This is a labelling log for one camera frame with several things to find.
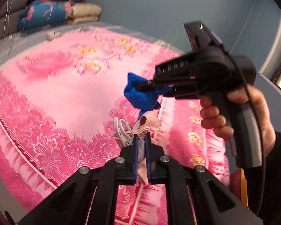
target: small beige object on bed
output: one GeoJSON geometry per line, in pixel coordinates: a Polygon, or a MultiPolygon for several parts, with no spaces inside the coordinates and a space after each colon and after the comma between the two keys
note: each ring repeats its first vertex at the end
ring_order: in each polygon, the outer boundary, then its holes
{"type": "Polygon", "coordinates": [[[70,24],[98,21],[102,8],[94,3],[76,3],[72,6],[70,24]]]}

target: pink bedspread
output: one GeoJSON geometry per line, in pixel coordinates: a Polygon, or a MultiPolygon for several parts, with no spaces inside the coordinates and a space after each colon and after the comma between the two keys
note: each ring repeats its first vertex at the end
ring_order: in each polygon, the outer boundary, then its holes
{"type": "MultiPolygon", "coordinates": [[[[178,56],[104,29],[66,34],[10,60],[0,71],[0,174],[31,210],[82,166],[118,156],[113,118],[132,126],[138,110],[123,97],[127,73],[151,78],[154,66],[178,56]]],[[[205,165],[225,185],[222,139],[200,125],[199,101],[161,98],[164,134],[157,143],[182,165],[205,165]]],[[[166,224],[163,185],[120,186],[119,224],[166,224]]]]}

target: smartphone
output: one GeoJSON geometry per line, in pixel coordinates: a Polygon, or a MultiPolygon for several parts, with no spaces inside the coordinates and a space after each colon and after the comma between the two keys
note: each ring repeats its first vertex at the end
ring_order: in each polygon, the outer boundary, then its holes
{"type": "Polygon", "coordinates": [[[184,24],[193,52],[209,45],[222,47],[222,40],[203,22],[191,22],[184,24]]]}

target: human hand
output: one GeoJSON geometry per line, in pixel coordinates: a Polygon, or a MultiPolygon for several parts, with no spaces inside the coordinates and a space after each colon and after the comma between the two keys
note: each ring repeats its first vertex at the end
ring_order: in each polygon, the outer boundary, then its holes
{"type": "MultiPolygon", "coordinates": [[[[270,112],[263,93],[249,84],[247,87],[260,124],[264,155],[267,156],[275,145],[275,129],[271,123],[270,112]]],[[[237,89],[229,92],[227,97],[230,101],[237,104],[243,104],[249,100],[244,86],[238,87],[237,89]]],[[[234,133],[233,128],[225,126],[226,119],[224,116],[220,115],[218,107],[212,105],[211,98],[203,96],[200,104],[202,106],[202,127],[205,129],[213,129],[214,134],[220,138],[227,139],[231,137],[234,133]]]]}

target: black handle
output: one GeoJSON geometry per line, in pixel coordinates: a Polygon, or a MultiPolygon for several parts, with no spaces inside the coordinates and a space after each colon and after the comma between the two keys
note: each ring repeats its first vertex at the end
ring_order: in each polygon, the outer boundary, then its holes
{"type": "Polygon", "coordinates": [[[253,168],[262,165],[262,149],[258,125],[248,102],[235,104],[227,99],[227,92],[207,92],[220,114],[226,118],[226,126],[234,129],[229,138],[231,154],[240,168],[253,168]]]}

